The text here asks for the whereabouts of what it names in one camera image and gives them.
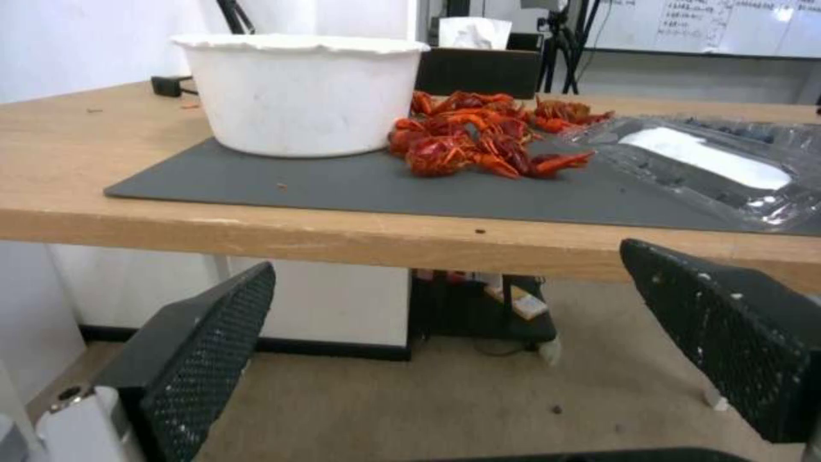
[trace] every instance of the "table top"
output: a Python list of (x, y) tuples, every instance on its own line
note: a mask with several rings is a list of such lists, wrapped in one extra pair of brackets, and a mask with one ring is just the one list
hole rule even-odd
[[(819, 122), (812, 106), (573, 99), (622, 115)], [(626, 280), (618, 245), (631, 237), (759, 268), (794, 289), (821, 287), (821, 238), (105, 197), (105, 187), (211, 136), (201, 109), (184, 107), (196, 102), (138, 83), (0, 106), (0, 238)]]

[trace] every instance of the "black baseboard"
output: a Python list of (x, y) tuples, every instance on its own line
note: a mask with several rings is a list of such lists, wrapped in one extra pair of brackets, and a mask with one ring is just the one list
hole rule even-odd
[[(137, 329), (130, 327), (80, 324), (80, 334), (86, 342), (126, 342), (136, 331)], [(256, 350), (267, 353), (309, 354), (314, 356), (379, 359), (383, 361), (411, 360), (411, 349), (407, 345), (402, 347), (260, 337), (257, 340)]]

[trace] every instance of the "gray cutting mat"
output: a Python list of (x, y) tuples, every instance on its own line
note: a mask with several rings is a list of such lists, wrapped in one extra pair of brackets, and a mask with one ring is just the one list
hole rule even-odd
[[(548, 141), (533, 153), (550, 152)], [(700, 210), (594, 160), (557, 179), (510, 180), (478, 171), (416, 178), (396, 157), (373, 152), (331, 159), (248, 155), (213, 138), (105, 190), (107, 196), (302, 209), (563, 221), (739, 231)], [(821, 236), (821, 215), (790, 234)]]

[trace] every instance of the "whiteboard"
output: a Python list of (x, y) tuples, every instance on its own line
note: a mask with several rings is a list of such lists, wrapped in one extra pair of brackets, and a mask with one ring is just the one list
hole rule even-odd
[(601, 0), (587, 47), (821, 58), (821, 0)]

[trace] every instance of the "white plastic basin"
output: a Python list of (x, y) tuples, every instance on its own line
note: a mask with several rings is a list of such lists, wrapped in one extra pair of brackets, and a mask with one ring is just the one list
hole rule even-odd
[(176, 35), (217, 140), (281, 157), (384, 147), (427, 44), (317, 35)]

